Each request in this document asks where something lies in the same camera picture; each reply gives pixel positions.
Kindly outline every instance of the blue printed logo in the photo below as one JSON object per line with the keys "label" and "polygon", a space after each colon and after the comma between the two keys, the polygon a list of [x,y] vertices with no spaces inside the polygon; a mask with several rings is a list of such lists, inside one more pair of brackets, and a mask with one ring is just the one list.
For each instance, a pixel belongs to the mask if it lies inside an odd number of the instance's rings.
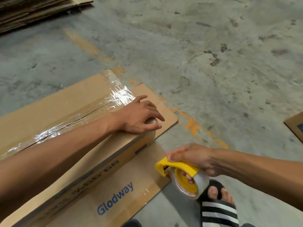
{"label": "blue printed logo", "polygon": [[133,192],[133,185],[132,183],[128,184],[126,187],[124,187],[121,191],[119,191],[119,194],[114,194],[111,200],[108,200],[107,203],[102,203],[97,208],[97,213],[99,215],[105,214],[106,211],[108,211],[111,207],[113,207],[114,204],[116,204],[119,200],[121,200],[125,194],[127,194],[129,191]]}

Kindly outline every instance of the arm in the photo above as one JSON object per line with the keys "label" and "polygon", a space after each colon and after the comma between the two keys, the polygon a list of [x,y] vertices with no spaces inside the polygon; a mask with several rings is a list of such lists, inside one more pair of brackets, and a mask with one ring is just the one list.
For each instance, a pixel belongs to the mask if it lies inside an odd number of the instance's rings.
{"label": "arm", "polygon": [[272,159],[195,143],[166,153],[169,161],[188,162],[208,176],[226,175],[303,211],[303,163]]}
{"label": "arm", "polygon": [[120,110],[85,126],[36,144],[0,162],[0,221],[49,187],[91,149],[117,130],[143,133],[160,129],[145,124],[164,118],[150,101],[140,96]]}

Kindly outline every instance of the hand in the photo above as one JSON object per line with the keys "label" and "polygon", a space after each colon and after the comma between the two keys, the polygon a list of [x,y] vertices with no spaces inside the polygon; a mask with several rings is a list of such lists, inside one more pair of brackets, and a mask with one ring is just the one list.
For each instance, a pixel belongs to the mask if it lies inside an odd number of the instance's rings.
{"label": "hand", "polygon": [[130,133],[144,133],[161,129],[162,125],[159,123],[145,123],[149,118],[157,118],[165,121],[152,102],[149,100],[140,102],[145,98],[147,98],[147,95],[138,96],[128,105],[113,112],[115,120],[118,122],[118,130],[124,130]]}
{"label": "hand", "polygon": [[[170,162],[186,162],[204,170],[208,176],[216,177],[219,176],[219,173],[216,171],[212,164],[212,157],[215,151],[215,149],[198,145],[196,143],[191,143],[167,152],[166,156]],[[183,175],[186,175],[189,183],[194,183],[191,176],[185,172],[183,172]]]}

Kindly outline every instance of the person's left arm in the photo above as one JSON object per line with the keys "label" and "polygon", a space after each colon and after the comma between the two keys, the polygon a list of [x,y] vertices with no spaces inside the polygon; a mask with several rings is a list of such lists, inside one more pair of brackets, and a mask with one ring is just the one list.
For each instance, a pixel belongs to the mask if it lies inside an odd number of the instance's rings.
{"label": "person's left arm", "polygon": [[120,110],[0,161],[0,222],[28,200],[49,187],[91,149],[118,130],[144,133],[160,129],[164,121],[150,101],[139,96]]}

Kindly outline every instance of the forearm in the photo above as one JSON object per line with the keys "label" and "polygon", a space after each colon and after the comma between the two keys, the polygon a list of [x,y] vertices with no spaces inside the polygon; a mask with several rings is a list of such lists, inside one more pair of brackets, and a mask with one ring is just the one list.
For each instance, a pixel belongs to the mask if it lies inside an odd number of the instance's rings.
{"label": "forearm", "polygon": [[214,162],[221,174],[303,211],[303,163],[223,149]]}
{"label": "forearm", "polygon": [[0,221],[49,187],[117,130],[112,114],[36,144],[0,162]]}

